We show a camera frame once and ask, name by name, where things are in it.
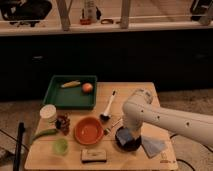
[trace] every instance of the yellow object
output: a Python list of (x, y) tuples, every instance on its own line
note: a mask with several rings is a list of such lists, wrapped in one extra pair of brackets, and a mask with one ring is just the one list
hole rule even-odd
[(68, 83), (62, 84), (61, 88), (76, 87), (76, 86), (78, 86), (80, 84), (81, 84), (80, 81), (70, 81)]

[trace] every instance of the green cup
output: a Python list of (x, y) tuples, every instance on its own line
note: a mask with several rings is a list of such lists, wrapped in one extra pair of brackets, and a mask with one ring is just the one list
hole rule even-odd
[(53, 152), (57, 155), (65, 155), (68, 152), (68, 141), (59, 138), (53, 142)]

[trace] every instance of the cup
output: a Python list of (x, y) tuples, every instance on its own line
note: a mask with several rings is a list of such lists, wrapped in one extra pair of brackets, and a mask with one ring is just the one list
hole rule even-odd
[(43, 106), (40, 110), (40, 117), (45, 122), (55, 122), (57, 118), (56, 107), (52, 104)]

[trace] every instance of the floor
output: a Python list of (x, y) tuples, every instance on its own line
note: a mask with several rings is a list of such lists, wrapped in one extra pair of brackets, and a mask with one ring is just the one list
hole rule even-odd
[[(213, 115), (213, 89), (159, 92), (158, 96), (163, 107)], [(19, 122), (24, 122), (26, 133), (23, 143), (28, 146), (38, 123), (40, 108), (40, 100), (0, 102), (0, 129), (16, 137)], [(175, 136), (171, 141), (178, 159), (187, 161), (197, 171), (213, 170), (213, 154), (204, 146), (182, 136)], [(0, 133), (0, 147), (14, 152), (15, 142)], [(20, 171), (24, 170), (27, 151), (22, 153)], [(178, 164), (179, 171), (192, 170), (183, 162)], [(0, 171), (12, 171), (12, 160), (0, 163)]]

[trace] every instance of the green tray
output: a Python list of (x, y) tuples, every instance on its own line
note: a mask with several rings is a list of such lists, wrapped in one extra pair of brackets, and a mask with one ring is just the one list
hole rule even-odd
[[(71, 88), (61, 88), (61, 85), (79, 80), (93, 85), (93, 92), (85, 94), (81, 85)], [(93, 109), (96, 104), (97, 77), (94, 75), (54, 75), (45, 94), (43, 104), (53, 104), (58, 108)]]

